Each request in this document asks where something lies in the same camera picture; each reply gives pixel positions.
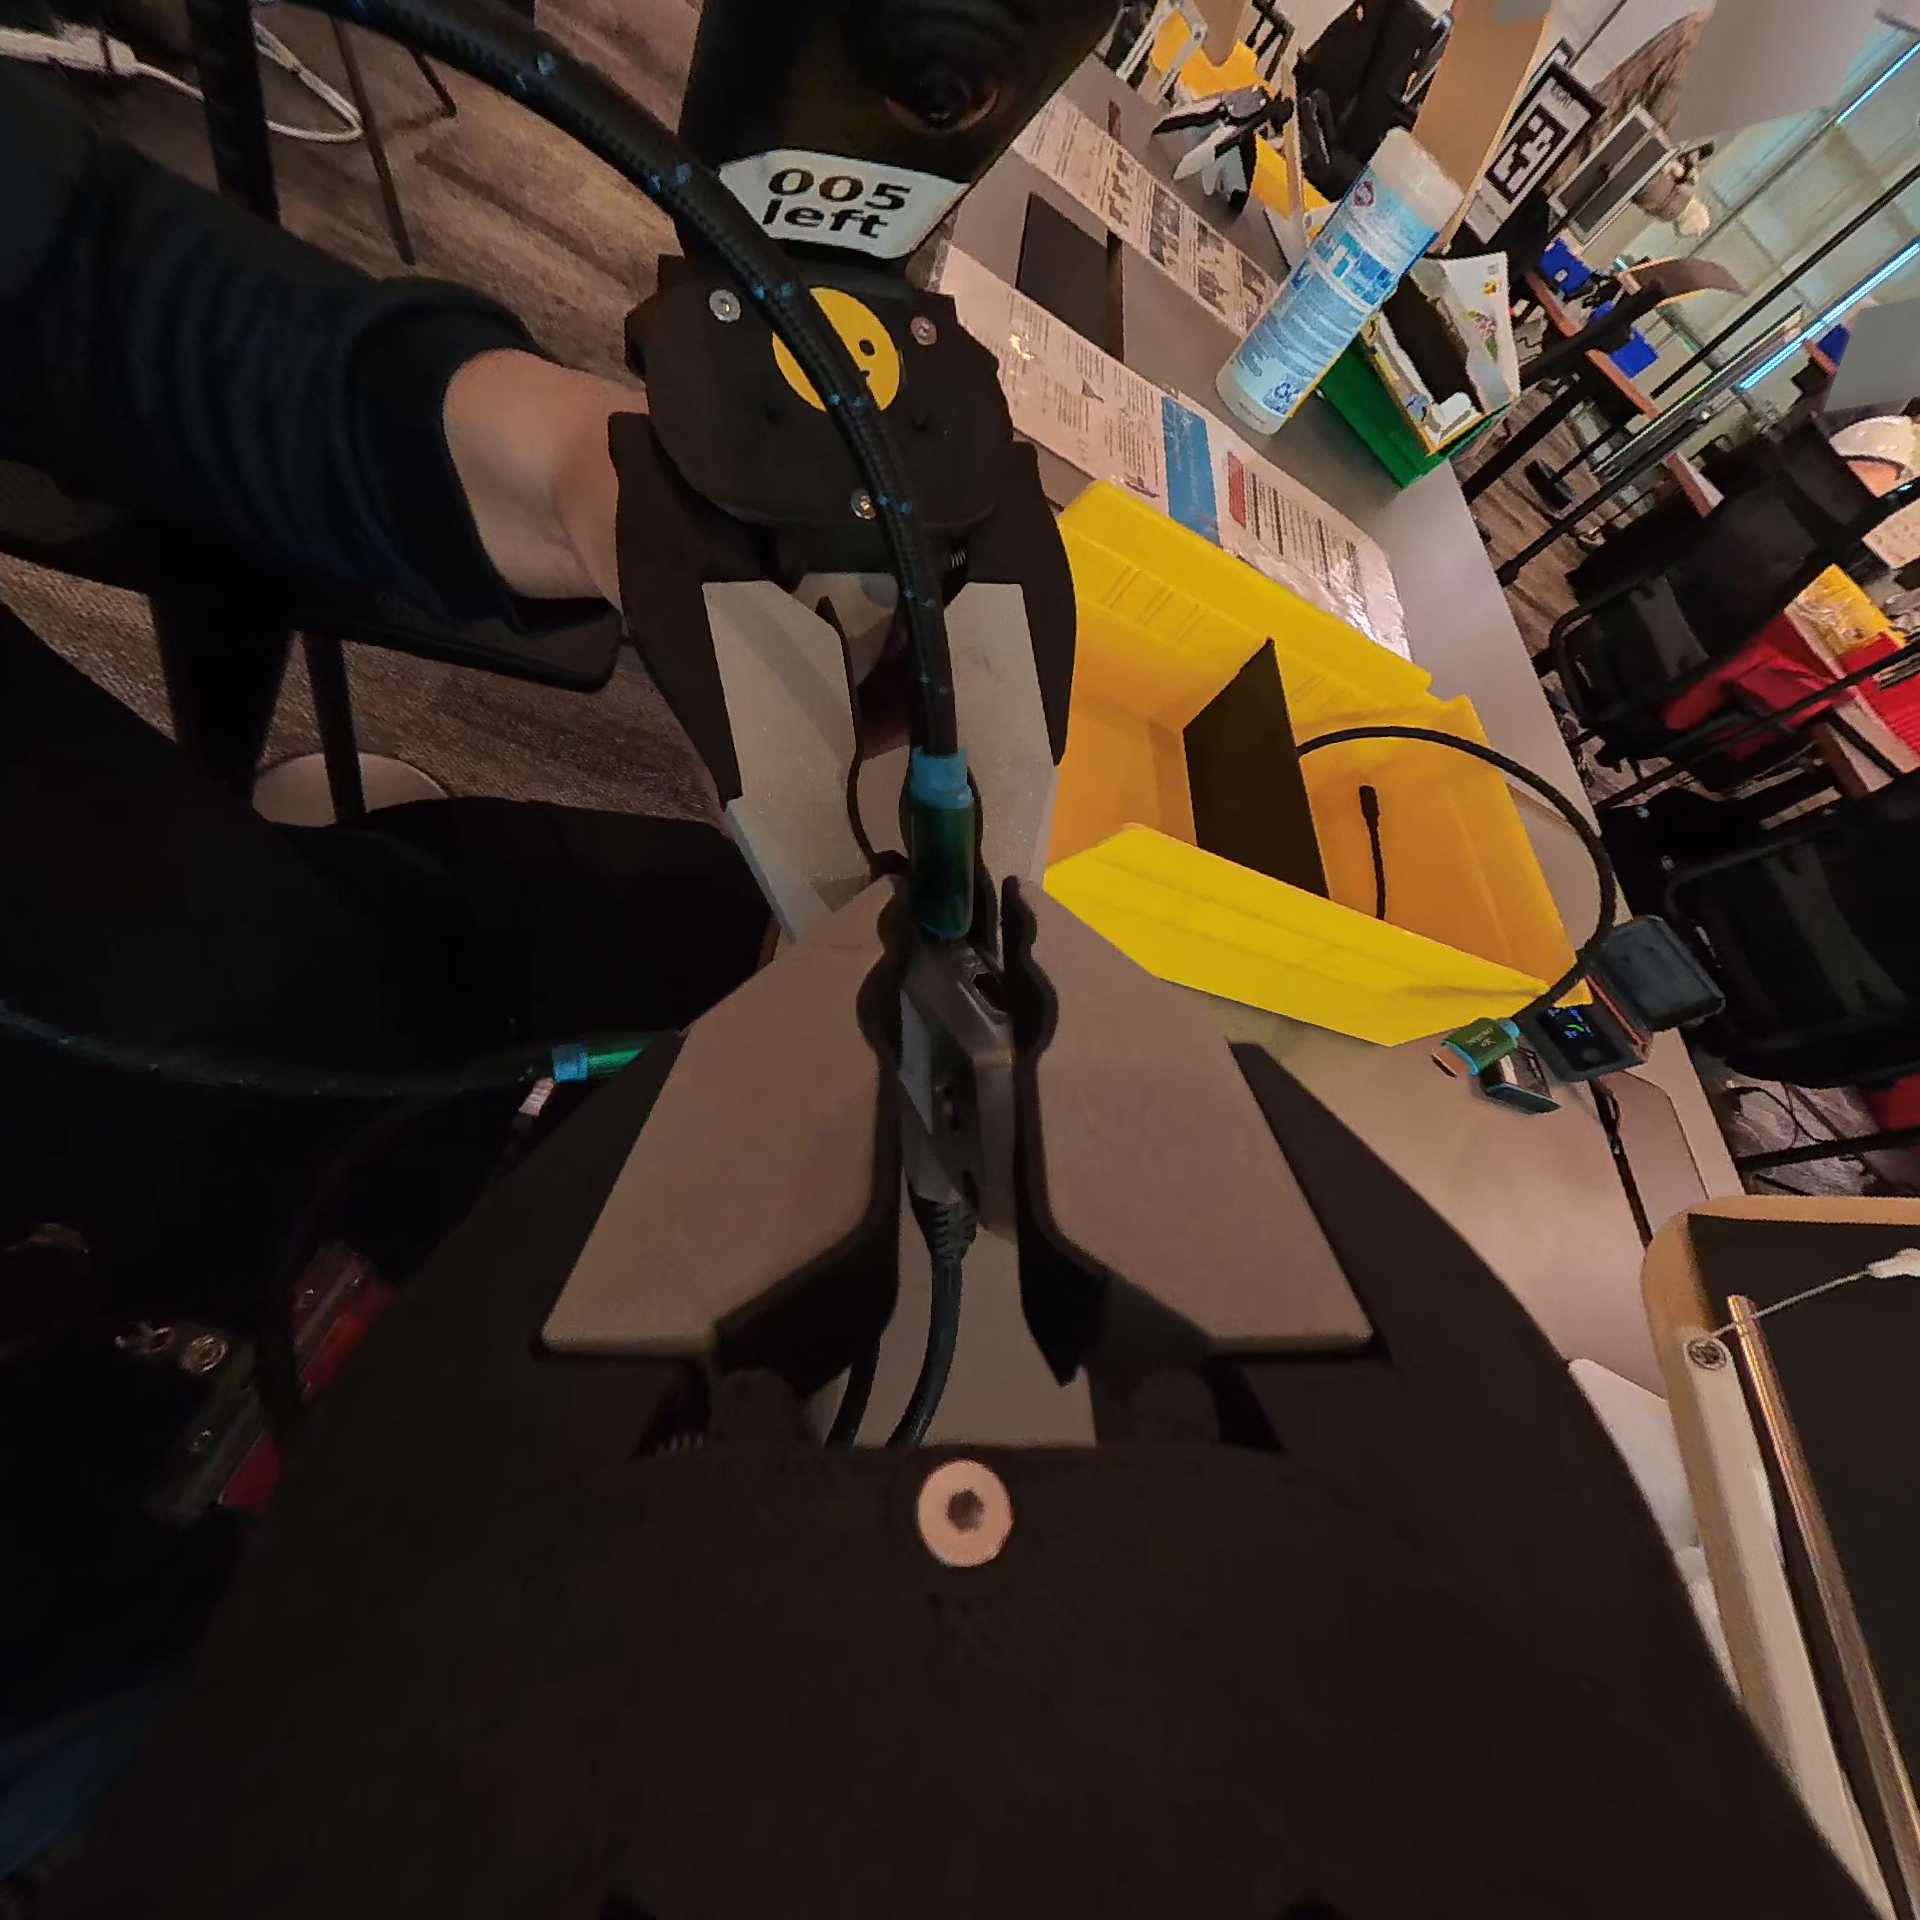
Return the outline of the person's left hand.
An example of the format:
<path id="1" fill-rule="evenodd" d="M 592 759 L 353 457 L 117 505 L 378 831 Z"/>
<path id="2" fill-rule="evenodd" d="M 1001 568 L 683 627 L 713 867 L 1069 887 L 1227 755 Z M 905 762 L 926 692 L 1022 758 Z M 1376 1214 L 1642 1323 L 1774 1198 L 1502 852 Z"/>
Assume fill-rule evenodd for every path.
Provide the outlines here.
<path id="1" fill-rule="evenodd" d="M 639 382 L 536 353 L 483 353 L 454 376 L 449 457 L 481 547 L 518 598 L 619 604 L 611 425 L 647 406 Z"/>

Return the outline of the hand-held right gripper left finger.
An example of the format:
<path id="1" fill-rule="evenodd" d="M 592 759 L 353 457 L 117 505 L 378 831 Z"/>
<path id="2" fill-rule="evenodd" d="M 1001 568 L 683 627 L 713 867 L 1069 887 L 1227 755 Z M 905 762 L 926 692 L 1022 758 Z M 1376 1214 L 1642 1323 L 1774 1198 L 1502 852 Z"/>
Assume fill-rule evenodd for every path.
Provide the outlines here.
<path id="1" fill-rule="evenodd" d="M 683 1035 L 553 1304 L 563 1359 L 834 1382 L 899 1291 L 899 1122 L 871 1035 L 899 879 L 875 880 Z"/>

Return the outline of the white printed carton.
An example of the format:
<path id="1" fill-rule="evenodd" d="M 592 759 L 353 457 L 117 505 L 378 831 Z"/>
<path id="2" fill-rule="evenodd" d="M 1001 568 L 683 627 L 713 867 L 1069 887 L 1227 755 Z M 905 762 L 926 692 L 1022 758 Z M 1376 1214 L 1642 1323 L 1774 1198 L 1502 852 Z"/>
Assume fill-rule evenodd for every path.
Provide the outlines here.
<path id="1" fill-rule="evenodd" d="M 1447 452 L 1520 395 L 1505 255 L 1425 259 L 1376 322 L 1376 350 L 1415 438 Z"/>

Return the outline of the black flat panel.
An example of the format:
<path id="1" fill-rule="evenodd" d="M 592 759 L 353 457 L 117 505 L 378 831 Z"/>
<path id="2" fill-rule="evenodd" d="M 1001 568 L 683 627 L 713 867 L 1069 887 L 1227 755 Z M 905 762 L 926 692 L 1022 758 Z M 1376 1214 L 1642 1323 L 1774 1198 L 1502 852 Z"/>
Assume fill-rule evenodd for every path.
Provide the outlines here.
<path id="1" fill-rule="evenodd" d="M 1080 339 L 1123 358 L 1121 249 L 1031 195 L 1025 206 L 1015 289 Z"/>

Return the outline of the black sheet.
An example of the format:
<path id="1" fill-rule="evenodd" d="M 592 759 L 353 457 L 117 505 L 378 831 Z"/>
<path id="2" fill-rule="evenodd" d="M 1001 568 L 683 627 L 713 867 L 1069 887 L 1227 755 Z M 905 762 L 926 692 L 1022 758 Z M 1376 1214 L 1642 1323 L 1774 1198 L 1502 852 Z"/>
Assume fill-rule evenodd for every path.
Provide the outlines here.
<path id="1" fill-rule="evenodd" d="M 1914 1216 L 1694 1214 L 1715 1323 L 1743 1295 L 1809 1463 L 1910 1778 L 1918 1770 L 1918 1282 L 1865 1270 L 1914 1254 Z"/>

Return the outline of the yellow storage bin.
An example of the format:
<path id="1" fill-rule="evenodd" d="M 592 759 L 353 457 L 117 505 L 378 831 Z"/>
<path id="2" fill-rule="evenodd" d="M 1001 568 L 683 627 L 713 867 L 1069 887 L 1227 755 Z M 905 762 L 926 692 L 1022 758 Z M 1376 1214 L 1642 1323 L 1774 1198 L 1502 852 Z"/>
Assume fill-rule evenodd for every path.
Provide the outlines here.
<path id="1" fill-rule="evenodd" d="M 1187 726 L 1271 638 L 1298 746 L 1411 727 L 1488 744 L 1471 700 L 1109 484 L 1061 519 L 1078 654 L 1045 884 L 1145 971 L 1353 1040 L 1507 1017 L 1576 959 L 1520 803 L 1414 740 L 1313 752 L 1328 898 L 1194 844 Z"/>

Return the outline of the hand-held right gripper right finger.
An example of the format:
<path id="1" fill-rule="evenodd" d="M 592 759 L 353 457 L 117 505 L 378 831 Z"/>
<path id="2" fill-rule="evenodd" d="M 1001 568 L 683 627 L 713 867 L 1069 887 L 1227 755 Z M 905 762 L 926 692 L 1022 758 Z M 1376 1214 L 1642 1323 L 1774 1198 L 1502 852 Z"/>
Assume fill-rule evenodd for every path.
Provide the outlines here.
<path id="1" fill-rule="evenodd" d="M 999 926 L 1021 1295 L 1049 1372 L 1359 1353 L 1370 1314 L 1226 1035 L 1040 890 L 1005 882 Z"/>

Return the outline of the laminated instruction sheet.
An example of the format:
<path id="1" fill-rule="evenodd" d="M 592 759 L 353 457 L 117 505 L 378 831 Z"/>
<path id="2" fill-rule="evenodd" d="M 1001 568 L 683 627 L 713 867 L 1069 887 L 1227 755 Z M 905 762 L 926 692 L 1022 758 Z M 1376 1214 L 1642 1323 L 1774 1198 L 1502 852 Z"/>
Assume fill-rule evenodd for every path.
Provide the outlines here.
<path id="1" fill-rule="evenodd" d="M 1359 523 L 1195 401 L 1129 370 L 967 252 L 942 244 L 935 262 L 930 289 L 994 355 L 1015 433 L 1411 656 L 1395 572 Z"/>

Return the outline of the black bin divider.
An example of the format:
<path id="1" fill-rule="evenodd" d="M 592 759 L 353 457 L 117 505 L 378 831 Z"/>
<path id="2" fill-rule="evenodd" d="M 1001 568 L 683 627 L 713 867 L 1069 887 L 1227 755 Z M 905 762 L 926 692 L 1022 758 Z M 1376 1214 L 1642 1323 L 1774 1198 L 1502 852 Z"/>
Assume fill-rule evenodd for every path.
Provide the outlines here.
<path id="1" fill-rule="evenodd" d="M 1187 726 L 1194 844 L 1230 865 L 1328 898 L 1313 804 L 1271 638 Z"/>

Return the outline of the white wipes bottle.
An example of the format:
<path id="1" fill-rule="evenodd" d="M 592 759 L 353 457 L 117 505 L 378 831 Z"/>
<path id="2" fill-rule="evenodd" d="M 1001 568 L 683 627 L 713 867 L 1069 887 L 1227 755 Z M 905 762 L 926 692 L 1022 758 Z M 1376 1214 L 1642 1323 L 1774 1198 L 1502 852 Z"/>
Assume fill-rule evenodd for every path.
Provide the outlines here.
<path id="1" fill-rule="evenodd" d="M 1390 129 L 1216 376 L 1226 409 L 1257 438 L 1279 433 L 1449 228 L 1461 201 L 1427 147 Z"/>

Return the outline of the green box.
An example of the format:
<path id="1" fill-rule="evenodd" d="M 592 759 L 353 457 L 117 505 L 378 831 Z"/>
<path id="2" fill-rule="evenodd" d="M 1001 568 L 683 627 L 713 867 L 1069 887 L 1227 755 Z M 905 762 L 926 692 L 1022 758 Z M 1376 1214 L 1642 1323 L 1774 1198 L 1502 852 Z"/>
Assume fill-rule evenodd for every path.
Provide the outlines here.
<path id="1" fill-rule="evenodd" d="M 1511 409 L 1486 402 L 1477 376 L 1497 374 L 1447 321 L 1397 328 L 1370 321 L 1315 395 L 1373 452 L 1397 487 L 1449 464 Z"/>

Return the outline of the grey hdmi switch box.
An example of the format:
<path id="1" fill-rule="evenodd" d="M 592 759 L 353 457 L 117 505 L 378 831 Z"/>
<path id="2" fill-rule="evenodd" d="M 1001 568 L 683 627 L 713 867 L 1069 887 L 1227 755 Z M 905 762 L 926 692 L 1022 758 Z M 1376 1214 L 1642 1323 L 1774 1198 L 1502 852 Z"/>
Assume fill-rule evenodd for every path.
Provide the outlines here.
<path id="1" fill-rule="evenodd" d="M 971 945 L 915 942 L 899 998 L 899 1108 L 912 1194 L 967 1204 L 985 1233 L 1017 1214 L 1017 1040 L 1001 978 Z"/>

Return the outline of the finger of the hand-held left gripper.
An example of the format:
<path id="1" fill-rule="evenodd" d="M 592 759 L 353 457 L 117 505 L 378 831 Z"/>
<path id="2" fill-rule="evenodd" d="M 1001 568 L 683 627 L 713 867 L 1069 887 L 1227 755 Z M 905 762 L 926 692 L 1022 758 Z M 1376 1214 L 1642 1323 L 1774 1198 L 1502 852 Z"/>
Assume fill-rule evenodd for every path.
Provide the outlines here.
<path id="1" fill-rule="evenodd" d="M 982 856 L 994 879 L 1042 882 L 1059 763 L 1040 672 L 1011 583 L 970 583 L 946 611 L 955 730 L 982 804 Z"/>
<path id="2" fill-rule="evenodd" d="M 709 583 L 704 606 L 735 740 L 727 827 L 782 935 L 810 935 L 901 851 L 901 750 L 862 744 L 856 690 L 880 663 L 897 591 L 875 574 Z"/>

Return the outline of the wooden book stand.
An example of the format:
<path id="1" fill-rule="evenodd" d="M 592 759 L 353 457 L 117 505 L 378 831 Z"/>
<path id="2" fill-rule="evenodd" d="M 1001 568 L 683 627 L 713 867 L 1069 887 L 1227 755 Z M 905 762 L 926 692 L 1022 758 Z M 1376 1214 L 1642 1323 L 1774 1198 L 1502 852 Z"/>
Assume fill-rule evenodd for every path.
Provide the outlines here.
<path id="1" fill-rule="evenodd" d="M 1850 1218 L 1914 1198 L 1773 1195 L 1677 1212 L 1642 1262 L 1645 1348 L 1661 1368 L 1634 1386 L 1576 1361 L 1573 1372 L 1670 1537 L 1696 1622 L 1749 1727 L 1793 1799 L 1863 1894 L 1872 1915 L 1917 1915 L 1917 1778 L 1891 1731 L 1785 1393 L 1746 1297 L 1726 1322 L 1701 1287 L 1694 1214 Z M 1874 1262 L 1917 1278 L 1917 1251 Z"/>

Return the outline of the black white tool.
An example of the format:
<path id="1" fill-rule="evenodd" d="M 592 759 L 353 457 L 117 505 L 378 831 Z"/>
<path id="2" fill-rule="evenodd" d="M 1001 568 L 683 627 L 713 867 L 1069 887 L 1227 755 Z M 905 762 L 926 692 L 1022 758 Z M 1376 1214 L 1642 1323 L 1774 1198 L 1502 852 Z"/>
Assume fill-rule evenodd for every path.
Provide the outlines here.
<path id="1" fill-rule="evenodd" d="M 1256 195 L 1265 139 L 1283 135 L 1294 114 L 1297 104 L 1286 91 L 1237 88 L 1167 112 L 1153 138 L 1182 138 L 1187 144 L 1173 163 L 1173 182 L 1198 183 L 1201 192 L 1242 215 Z"/>

